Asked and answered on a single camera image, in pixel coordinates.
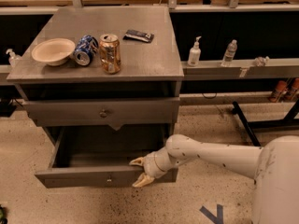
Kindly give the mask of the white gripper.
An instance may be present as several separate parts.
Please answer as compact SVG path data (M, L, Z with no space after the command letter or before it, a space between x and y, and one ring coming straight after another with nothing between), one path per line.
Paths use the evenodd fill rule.
M147 156L138 157L129 162L132 166L144 167L145 173L142 173L136 182L134 188L142 188L154 181L154 178L160 178L176 165L177 159L172 157L165 147L158 151L153 151Z

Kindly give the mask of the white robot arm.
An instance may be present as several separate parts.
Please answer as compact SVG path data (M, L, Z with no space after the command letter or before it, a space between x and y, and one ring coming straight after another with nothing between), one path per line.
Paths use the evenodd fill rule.
M281 136L263 147L204 143L182 134L130 163L143 168L144 187L180 165L201 159L254 181L252 224L299 224L299 137Z

